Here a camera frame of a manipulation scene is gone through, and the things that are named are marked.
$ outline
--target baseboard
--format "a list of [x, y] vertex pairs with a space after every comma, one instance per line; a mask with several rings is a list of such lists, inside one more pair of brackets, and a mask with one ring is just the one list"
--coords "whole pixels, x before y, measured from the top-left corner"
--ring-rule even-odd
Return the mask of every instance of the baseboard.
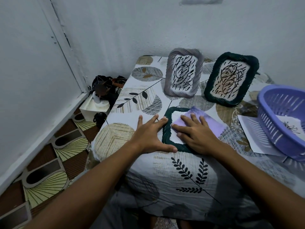
[[25, 169], [39, 151], [47, 144], [51, 137], [66, 123], [77, 107], [89, 96], [89, 92], [82, 93], [71, 105], [62, 112], [54, 123], [54, 126], [42, 134], [35, 143], [21, 155], [0, 177], [0, 195], [6, 190], [11, 182]]

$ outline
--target hand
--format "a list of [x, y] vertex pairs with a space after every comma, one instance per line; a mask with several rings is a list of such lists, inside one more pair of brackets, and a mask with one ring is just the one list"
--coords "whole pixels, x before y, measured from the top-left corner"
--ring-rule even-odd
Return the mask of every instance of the hand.
[[163, 144], [157, 137], [158, 131], [165, 125], [168, 121], [166, 117], [163, 117], [158, 122], [158, 114], [154, 115], [147, 123], [143, 124], [143, 116], [139, 116], [137, 130], [130, 139], [131, 143], [134, 143], [140, 148], [141, 154], [152, 153], [155, 151], [164, 152], [177, 152], [177, 148], [173, 145]]
[[191, 119], [183, 115], [181, 115], [181, 119], [188, 127], [172, 124], [172, 128], [179, 131], [177, 136], [197, 153], [215, 155], [217, 152], [232, 149], [214, 135], [203, 116], [199, 117], [201, 122], [198, 121], [193, 113], [191, 114]]

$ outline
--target green picture frame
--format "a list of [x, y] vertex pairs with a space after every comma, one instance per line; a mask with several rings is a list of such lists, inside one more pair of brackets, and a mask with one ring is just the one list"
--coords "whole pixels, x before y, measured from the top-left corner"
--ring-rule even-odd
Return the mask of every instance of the green picture frame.
[[162, 143], [168, 144], [168, 145], [173, 145], [175, 146], [178, 151], [180, 152], [186, 152], [186, 153], [191, 153], [191, 154], [197, 154], [193, 149], [191, 149], [187, 144], [178, 144], [170, 140], [171, 136], [171, 124], [173, 123], [172, 120], [172, 114], [174, 111], [179, 111], [179, 112], [187, 112], [189, 111], [189, 108], [177, 108], [177, 107], [170, 107], [167, 109], [165, 112], [165, 117], [168, 118], [168, 122], [166, 125], [163, 127], [163, 135], [162, 135]]
[[[241, 86], [238, 88], [236, 97], [233, 100], [226, 100], [225, 98], [218, 98], [211, 94], [211, 92], [214, 88], [215, 80], [219, 75], [220, 67], [226, 60], [231, 60], [231, 61], [235, 61], [235, 62], [244, 62], [247, 65], [249, 65], [249, 69], [246, 72], [246, 74], [243, 73], [243, 75], [246, 76], [245, 80], [242, 82]], [[260, 67], [260, 65], [259, 65], [258, 59], [254, 56], [244, 56], [244, 55], [234, 54], [231, 52], [223, 53], [221, 56], [218, 57], [218, 59], [216, 60], [216, 62], [214, 64], [212, 73], [209, 77], [207, 86], [204, 90], [205, 98], [210, 102], [218, 103], [225, 107], [236, 106], [237, 104], [239, 104], [242, 101], [245, 94], [247, 93], [259, 67]]]

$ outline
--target white door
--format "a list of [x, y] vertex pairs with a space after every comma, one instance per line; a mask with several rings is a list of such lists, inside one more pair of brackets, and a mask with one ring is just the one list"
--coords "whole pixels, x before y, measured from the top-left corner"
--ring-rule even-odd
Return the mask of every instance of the white door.
[[0, 176], [81, 89], [37, 0], [0, 0]]

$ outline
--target finger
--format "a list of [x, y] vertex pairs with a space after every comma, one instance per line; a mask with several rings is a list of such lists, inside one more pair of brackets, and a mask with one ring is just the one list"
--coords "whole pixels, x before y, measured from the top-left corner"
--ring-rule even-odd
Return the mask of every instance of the finger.
[[159, 117], [158, 114], [154, 115], [149, 121], [147, 121], [147, 123], [154, 123], [156, 119], [158, 119], [158, 117]]
[[191, 133], [191, 128], [190, 127], [186, 127], [186, 126], [179, 126], [179, 125], [175, 125], [172, 124], [171, 127], [179, 132], [185, 132], [187, 134]]
[[193, 122], [191, 118], [188, 118], [187, 116], [181, 115], [181, 119], [190, 127], [195, 126], [196, 124]]
[[168, 122], [168, 119], [166, 117], [163, 117], [158, 122], [155, 123], [155, 125], [158, 127], [158, 131]]
[[208, 125], [208, 123], [207, 123], [207, 121], [204, 119], [204, 117], [203, 117], [203, 116], [200, 116], [200, 117], [199, 117], [199, 119], [200, 119], [201, 124], [202, 124], [203, 126], [206, 126], [206, 127], [208, 127], [208, 126], [209, 126], [209, 125]]
[[190, 137], [189, 137], [188, 135], [186, 135], [185, 133], [178, 132], [178, 133], [177, 133], [177, 137], [179, 137], [180, 140], [184, 141], [184, 142], [187, 143], [188, 145], [189, 145], [190, 143], [193, 142], [193, 139], [190, 138]]
[[191, 113], [191, 118], [193, 120], [193, 122], [195, 122], [195, 124], [200, 124], [199, 120], [197, 119], [196, 115], [194, 113]]
[[173, 145], [167, 145], [167, 144], [163, 144], [161, 141], [160, 143], [158, 143], [157, 145], [157, 151], [163, 151], [163, 152], [172, 152], [172, 153], [176, 153], [178, 150], [175, 146]]
[[143, 125], [143, 116], [142, 115], [139, 115], [139, 120], [138, 120], [138, 126], [137, 126], [137, 129]]

